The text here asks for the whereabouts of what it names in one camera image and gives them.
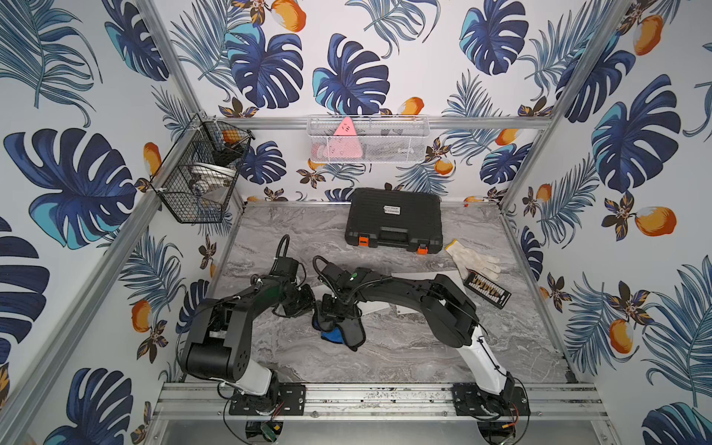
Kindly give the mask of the blue grey microfibre cloth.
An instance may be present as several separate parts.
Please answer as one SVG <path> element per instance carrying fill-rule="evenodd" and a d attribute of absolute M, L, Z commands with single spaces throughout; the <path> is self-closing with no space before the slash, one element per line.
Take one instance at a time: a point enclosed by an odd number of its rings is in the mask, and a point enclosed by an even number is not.
<path fill-rule="evenodd" d="M 313 315 L 313 328 L 321 333 L 321 339 L 334 344 L 342 344 L 357 352 L 366 341 L 362 319 L 330 318 L 316 311 Z"/>

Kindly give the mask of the white drawing tablet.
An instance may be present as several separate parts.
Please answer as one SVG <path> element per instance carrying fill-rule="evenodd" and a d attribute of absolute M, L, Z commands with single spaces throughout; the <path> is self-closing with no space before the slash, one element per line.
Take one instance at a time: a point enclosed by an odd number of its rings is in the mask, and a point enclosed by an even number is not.
<path fill-rule="evenodd" d="M 428 273 L 401 273 L 401 274 L 395 274 L 394 276 L 396 278 L 403 278 L 403 279 L 410 279 L 410 280 L 427 280 L 427 279 L 434 279 L 436 277 L 437 273 L 435 272 L 428 272 Z M 407 315 L 407 314 L 415 314 L 419 313 L 417 309 L 412 309 L 409 307 L 405 307 L 402 305 L 396 305 L 396 312 L 398 315 Z"/>

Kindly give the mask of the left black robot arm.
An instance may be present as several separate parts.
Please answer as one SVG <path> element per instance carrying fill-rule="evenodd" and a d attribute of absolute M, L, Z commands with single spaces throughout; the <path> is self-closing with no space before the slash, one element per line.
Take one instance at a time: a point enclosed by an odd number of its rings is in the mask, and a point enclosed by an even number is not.
<path fill-rule="evenodd" d="M 187 375 L 232 388 L 240 413 L 271 415 L 280 404 L 278 377 L 251 359 L 255 319 L 268 311 L 290 319 L 313 310 L 313 291 L 298 280 L 303 265 L 287 255 L 289 243 L 283 235 L 270 271 L 252 276 L 246 289 L 198 304 L 179 355 Z"/>

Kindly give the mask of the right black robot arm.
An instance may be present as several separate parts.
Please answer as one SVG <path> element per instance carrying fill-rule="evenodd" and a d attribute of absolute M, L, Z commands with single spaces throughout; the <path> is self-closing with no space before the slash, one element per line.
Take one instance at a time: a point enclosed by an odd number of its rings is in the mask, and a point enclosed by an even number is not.
<path fill-rule="evenodd" d="M 366 341 L 361 303 L 384 302 L 413 310 L 425 317 L 439 342 L 458 351 L 474 376 L 472 383 L 454 385 L 459 415 L 480 421 L 531 415 L 524 385 L 494 357 L 476 306 L 449 276 L 415 280 L 365 268 L 350 272 L 322 256 L 313 258 L 313 268 L 330 290 L 317 302 L 313 315 L 313 327 L 323 339 L 353 352 L 361 348 Z"/>

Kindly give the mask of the black plastic tool case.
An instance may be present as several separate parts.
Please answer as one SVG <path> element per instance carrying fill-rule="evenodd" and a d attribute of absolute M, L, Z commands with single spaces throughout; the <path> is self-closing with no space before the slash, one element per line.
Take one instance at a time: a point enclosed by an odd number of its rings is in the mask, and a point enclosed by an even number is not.
<path fill-rule="evenodd" d="M 443 249 L 441 199 L 428 193 L 357 188 L 350 197 L 344 238 L 356 247 L 437 254 Z"/>

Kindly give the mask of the white knitted glove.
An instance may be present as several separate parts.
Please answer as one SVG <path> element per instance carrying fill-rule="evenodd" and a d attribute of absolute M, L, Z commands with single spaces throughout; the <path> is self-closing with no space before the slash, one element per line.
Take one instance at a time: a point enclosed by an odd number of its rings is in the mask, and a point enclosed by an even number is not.
<path fill-rule="evenodd" d="M 492 281 L 496 281 L 499 278 L 501 268 L 498 258 L 480 254 L 476 250 L 472 250 L 472 248 L 467 248 L 457 239 L 447 245 L 445 251 L 452 257 L 463 280 L 467 280 L 471 272 L 486 276 Z"/>

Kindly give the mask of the pink triangular card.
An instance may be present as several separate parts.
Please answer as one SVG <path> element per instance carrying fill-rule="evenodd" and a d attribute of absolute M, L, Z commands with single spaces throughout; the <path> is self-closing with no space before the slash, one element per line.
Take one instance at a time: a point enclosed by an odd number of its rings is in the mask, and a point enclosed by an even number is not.
<path fill-rule="evenodd" d="M 345 117 L 337 130 L 327 139 L 324 156 L 329 161 L 362 159 L 365 152 L 352 118 Z"/>

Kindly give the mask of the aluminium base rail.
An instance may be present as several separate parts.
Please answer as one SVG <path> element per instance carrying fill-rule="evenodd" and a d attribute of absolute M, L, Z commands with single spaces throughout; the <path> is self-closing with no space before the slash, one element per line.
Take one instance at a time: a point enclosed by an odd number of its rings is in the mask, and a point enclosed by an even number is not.
<path fill-rule="evenodd" d="M 471 384 L 286 384 L 275 417 L 296 420 L 606 421 L 591 384 L 526 383 L 502 413 Z M 264 420 L 253 408 L 228 402 L 211 383 L 164 385 L 153 410 L 161 420 Z"/>

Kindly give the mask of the white mesh wall basket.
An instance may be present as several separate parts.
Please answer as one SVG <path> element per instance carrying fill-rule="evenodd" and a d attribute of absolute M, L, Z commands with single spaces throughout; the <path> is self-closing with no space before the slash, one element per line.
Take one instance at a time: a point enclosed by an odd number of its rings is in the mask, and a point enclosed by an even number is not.
<path fill-rule="evenodd" d="M 360 137 L 362 159 L 329 161 L 324 156 L 327 139 L 345 117 L 352 118 Z M 306 133 L 311 138 L 311 160 L 317 163 L 418 163 L 426 156 L 429 120 L 419 116 L 315 116 Z"/>

